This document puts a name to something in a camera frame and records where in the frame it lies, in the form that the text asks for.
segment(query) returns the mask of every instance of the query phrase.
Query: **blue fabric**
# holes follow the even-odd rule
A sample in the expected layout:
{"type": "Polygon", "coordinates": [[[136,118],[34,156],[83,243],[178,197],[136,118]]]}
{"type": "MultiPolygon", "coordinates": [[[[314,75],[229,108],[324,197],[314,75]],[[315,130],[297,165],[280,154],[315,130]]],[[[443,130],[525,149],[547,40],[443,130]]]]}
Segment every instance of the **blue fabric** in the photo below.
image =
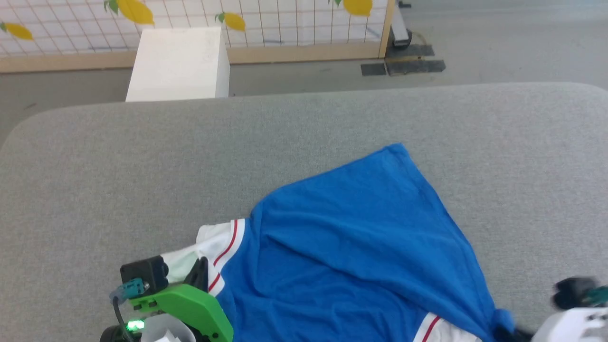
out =
{"type": "Polygon", "coordinates": [[[401,144],[269,194],[222,276],[235,341],[411,341],[428,312],[513,329],[401,144]]]}

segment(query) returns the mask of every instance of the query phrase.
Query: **wooden frame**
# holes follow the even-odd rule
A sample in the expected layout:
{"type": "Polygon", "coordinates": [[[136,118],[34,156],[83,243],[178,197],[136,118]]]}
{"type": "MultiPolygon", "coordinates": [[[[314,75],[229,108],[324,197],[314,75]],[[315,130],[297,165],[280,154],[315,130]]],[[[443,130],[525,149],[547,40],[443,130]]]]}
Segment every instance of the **wooden frame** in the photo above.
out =
{"type": "MultiPolygon", "coordinates": [[[[248,64],[384,58],[394,10],[394,5],[387,6],[380,42],[233,47],[227,49],[228,59],[230,64],[248,64]]],[[[0,73],[131,68],[135,62],[136,54],[137,52],[128,51],[105,54],[8,57],[0,59],[0,73]]]]}

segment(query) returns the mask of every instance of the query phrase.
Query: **white grid wall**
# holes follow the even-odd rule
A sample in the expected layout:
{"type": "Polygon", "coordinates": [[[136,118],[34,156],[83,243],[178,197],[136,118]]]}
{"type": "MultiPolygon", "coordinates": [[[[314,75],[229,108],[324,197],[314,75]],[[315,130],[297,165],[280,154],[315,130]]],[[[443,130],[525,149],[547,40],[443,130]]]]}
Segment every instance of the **white grid wall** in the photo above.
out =
{"type": "Polygon", "coordinates": [[[229,47],[293,46],[380,41],[387,0],[373,0],[369,16],[350,15],[334,0],[140,1],[154,24],[135,24],[103,0],[0,0],[0,57],[134,51],[147,28],[222,26],[229,47]],[[245,30],[215,19],[232,13],[245,30]],[[31,33],[24,37],[19,27],[31,33]]]}

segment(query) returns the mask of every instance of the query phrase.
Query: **gray table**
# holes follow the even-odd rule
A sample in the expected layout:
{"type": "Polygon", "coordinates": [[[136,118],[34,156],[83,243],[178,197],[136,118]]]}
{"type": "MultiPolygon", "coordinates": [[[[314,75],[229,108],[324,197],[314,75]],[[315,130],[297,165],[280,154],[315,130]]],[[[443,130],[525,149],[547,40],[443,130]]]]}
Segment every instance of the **gray table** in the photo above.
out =
{"type": "Polygon", "coordinates": [[[0,151],[2,338],[97,340],[121,264],[393,142],[471,241],[497,306],[536,328],[556,281],[608,281],[607,113],[608,92],[546,83],[38,114],[0,151]]]}

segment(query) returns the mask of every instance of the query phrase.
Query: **yellow lemon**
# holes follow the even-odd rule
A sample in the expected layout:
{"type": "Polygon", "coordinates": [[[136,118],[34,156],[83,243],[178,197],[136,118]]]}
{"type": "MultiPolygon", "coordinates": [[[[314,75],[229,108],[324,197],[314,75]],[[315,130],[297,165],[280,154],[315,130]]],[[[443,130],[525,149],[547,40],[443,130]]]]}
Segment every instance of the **yellow lemon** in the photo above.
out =
{"type": "Polygon", "coordinates": [[[370,16],[372,0],[344,0],[344,9],[350,15],[370,16]]]}
{"type": "Polygon", "coordinates": [[[30,30],[26,29],[25,27],[23,27],[19,24],[0,23],[0,30],[3,30],[4,32],[8,32],[8,33],[12,34],[13,36],[20,38],[20,39],[34,40],[34,37],[32,36],[32,33],[30,32],[30,30]]]}
{"type": "Polygon", "coordinates": [[[245,20],[243,20],[239,15],[230,12],[220,13],[215,16],[215,19],[223,23],[226,22],[226,26],[230,27],[233,30],[237,31],[245,31],[245,20]]]}
{"type": "Polygon", "coordinates": [[[145,4],[137,0],[116,0],[118,8],[129,20],[137,24],[154,24],[154,15],[145,4]]]}

